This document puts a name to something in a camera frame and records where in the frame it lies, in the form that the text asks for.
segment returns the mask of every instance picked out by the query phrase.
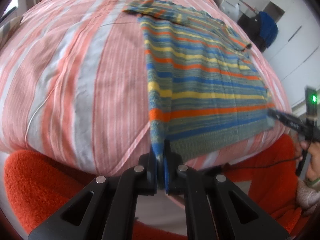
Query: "bed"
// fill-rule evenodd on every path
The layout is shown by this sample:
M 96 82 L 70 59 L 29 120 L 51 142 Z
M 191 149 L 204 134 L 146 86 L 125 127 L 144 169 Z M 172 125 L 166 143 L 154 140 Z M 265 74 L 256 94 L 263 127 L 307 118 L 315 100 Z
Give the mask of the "bed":
M 113 176 L 150 150 L 147 70 L 132 0 L 43 0 L 0 51 L 0 150 L 34 149 L 86 172 Z M 249 40 L 213 0 L 167 0 L 204 10 Z M 290 112 L 276 74 L 255 45 L 251 60 L 278 110 Z M 285 128 L 189 160 L 204 169 L 271 146 Z

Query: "cabinet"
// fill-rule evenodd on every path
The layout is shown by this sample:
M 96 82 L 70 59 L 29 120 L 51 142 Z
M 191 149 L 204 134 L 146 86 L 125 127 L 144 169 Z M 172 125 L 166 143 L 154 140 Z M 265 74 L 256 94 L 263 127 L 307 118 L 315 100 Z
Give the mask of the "cabinet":
M 263 53 L 286 91 L 291 107 L 304 102 L 304 88 L 320 89 L 320 26 L 303 0 L 271 0 L 285 11 L 278 36 Z

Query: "orange fleece blanket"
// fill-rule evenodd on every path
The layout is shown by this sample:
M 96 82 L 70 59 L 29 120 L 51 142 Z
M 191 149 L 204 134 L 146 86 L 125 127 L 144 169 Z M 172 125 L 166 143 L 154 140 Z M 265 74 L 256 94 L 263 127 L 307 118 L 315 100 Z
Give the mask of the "orange fleece blanket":
M 297 234 L 308 220 L 296 205 L 297 177 L 295 162 L 281 163 L 267 169 L 234 169 L 263 166 L 292 158 L 294 145 L 283 135 L 273 146 L 242 163 L 225 168 L 232 181 L 251 180 L 249 196 L 291 235 Z M 29 233 L 71 199 L 95 176 L 57 163 L 32 151 L 10 155 L 4 167 L 4 183 L 11 207 Z M 133 239 L 186 240 L 186 236 L 164 232 L 136 222 Z

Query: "metal pin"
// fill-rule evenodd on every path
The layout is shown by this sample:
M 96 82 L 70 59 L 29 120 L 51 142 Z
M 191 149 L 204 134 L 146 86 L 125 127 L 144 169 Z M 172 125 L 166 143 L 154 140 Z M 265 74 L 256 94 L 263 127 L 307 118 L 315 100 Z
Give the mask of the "metal pin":
M 96 178 L 96 183 L 104 183 L 106 181 L 105 176 L 99 176 Z
M 141 165 L 137 165 L 137 166 L 135 166 L 135 168 L 134 168 L 134 171 L 135 171 L 135 172 L 142 172 L 143 170 L 144 170 L 144 167 L 141 166 Z
M 178 166 L 178 170 L 179 171 L 186 171 L 188 169 L 188 166 L 184 165 L 184 164 L 181 164 Z
M 216 179 L 218 182 L 225 182 L 227 180 L 226 176 L 222 174 L 217 175 Z

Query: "striped sweater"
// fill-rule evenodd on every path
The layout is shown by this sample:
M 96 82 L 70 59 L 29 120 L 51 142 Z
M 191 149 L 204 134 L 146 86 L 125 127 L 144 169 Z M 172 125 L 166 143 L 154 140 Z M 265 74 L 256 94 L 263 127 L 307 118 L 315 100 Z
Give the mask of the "striped sweater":
M 219 19 L 172 2 L 135 0 L 148 70 L 151 144 L 184 161 L 270 128 L 272 106 L 249 59 L 250 44 Z

